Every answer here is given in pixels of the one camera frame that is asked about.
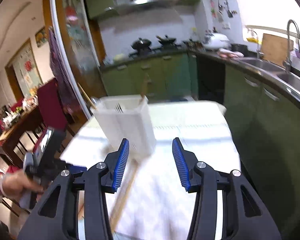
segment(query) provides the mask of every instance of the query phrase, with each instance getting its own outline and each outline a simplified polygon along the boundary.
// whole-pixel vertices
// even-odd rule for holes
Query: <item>wall socket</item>
[[[231,29],[230,22],[223,22],[222,28],[226,30],[230,30]]]

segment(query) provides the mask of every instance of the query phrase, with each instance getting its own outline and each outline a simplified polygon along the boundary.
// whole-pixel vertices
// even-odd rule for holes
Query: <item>wooden cutting board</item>
[[[293,49],[293,41],[290,40],[290,48]],[[261,52],[264,53],[264,60],[269,60],[283,67],[283,61],[287,58],[288,39],[271,35],[263,34]]]

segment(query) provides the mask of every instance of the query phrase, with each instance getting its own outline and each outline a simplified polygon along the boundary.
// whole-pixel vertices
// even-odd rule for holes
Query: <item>rice cooker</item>
[[[221,33],[209,33],[204,36],[203,47],[205,49],[217,50],[227,49],[230,46],[230,40],[227,36]]]

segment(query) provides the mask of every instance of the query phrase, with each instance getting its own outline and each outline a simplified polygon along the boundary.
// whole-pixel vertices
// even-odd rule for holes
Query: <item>metal screw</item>
[[[106,166],[105,163],[97,163],[97,168],[98,169],[103,169]]]
[[[68,170],[63,170],[63,171],[61,171],[61,176],[62,177],[66,177],[66,176],[68,176],[70,174],[70,171],[68,171]]]
[[[232,174],[233,174],[233,176],[239,177],[241,175],[241,172],[238,170],[233,170]]]
[[[197,163],[197,166],[198,166],[198,168],[203,169],[203,168],[205,168],[207,165],[206,165],[206,163],[204,163],[204,162],[198,162],[198,163]]]

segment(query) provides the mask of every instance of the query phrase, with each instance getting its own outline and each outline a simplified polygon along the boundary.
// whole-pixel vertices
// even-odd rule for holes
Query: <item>bright window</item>
[[[300,30],[300,7],[295,0],[238,0],[240,14],[244,25],[256,25],[287,30],[289,19],[293,19]],[[254,29],[259,37],[263,33],[270,33],[277,36],[287,37],[282,33]],[[294,25],[290,31],[296,33]]]

